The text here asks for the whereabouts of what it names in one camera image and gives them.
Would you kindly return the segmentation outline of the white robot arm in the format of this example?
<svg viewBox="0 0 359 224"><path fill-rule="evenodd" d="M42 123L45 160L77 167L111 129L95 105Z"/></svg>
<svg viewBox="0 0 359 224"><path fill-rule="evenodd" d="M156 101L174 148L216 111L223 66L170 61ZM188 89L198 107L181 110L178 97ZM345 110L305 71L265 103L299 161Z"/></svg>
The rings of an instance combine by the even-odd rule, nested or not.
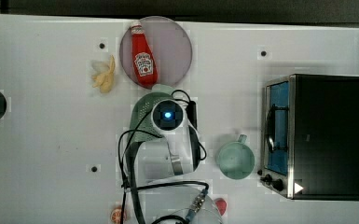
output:
<svg viewBox="0 0 359 224"><path fill-rule="evenodd" d="M201 144L179 101L140 99L126 135L120 169L136 224L223 224L209 184L185 179L201 162Z"/></svg>

